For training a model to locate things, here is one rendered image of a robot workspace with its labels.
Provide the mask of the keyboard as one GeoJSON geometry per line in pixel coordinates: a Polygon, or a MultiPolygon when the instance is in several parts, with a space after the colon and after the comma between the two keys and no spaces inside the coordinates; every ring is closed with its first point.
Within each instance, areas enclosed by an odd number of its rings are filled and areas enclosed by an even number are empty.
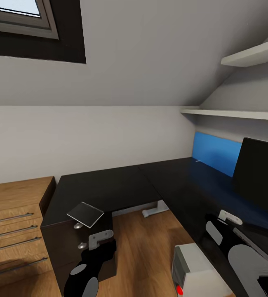
{"type": "Polygon", "coordinates": [[[238,235],[244,242],[246,242],[253,250],[259,253],[263,258],[268,261],[268,255],[261,250],[257,245],[255,245],[250,239],[248,239],[244,234],[242,234],[236,227],[233,232],[238,235]]]}

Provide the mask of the mouse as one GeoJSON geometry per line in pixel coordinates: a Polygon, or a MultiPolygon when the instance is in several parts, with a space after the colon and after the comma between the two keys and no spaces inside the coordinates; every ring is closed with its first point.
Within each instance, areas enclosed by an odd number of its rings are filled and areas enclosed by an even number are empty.
{"type": "Polygon", "coordinates": [[[219,213],[217,211],[212,211],[211,214],[214,215],[214,216],[216,216],[216,217],[219,216],[219,213]]]}

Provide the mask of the monitor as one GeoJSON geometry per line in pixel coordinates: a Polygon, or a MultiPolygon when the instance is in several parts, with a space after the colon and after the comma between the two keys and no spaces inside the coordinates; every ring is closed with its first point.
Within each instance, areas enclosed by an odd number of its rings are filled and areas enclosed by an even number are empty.
{"type": "MultiPolygon", "coordinates": [[[[230,188],[268,211],[268,142],[245,137],[230,188]]],[[[268,233],[268,229],[244,224],[268,233]]]]}

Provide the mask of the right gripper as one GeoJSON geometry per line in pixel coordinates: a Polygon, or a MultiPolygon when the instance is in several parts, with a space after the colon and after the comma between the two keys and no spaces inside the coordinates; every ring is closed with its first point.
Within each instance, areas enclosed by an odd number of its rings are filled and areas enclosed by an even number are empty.
{"type": "MultiPolygon", "coordinates": [[[[209,220],[213,220],[213,219],[219,219],[218,217],[216,217],[216,216],[214,216],[213,214],[211,214],[211,213],[209,213],[209,214],[206,214],[205,215],[205,219],[207,219],[207,221],[206,222],[208,222],[209,220]]],[[[222,220],[222,219],[221,219],[222,220]]],[[[224,221],[224,220],[222,220],[222,221],[224,221]]],[[[224,221],[225,223],[227,223],[226,221],[224,221]]],[[[228,224],[228,228],[229,229],[231,229],[232,231],[234,230],[234,226],[233,225],[231,225],[231,224],[229,224],[229,223],[227,223],[228,224]]]]}

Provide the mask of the notebook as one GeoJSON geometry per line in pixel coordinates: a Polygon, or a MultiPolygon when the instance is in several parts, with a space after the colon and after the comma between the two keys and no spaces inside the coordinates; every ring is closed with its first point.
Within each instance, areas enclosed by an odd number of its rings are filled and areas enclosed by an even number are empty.
{"type": "Polygon", "coordinates": [[[79,203],[75,208],[67,213],[68,216],[81,222],[89,228],[91,228],[103,214],[103,211],[84,202],[79,203]]]}

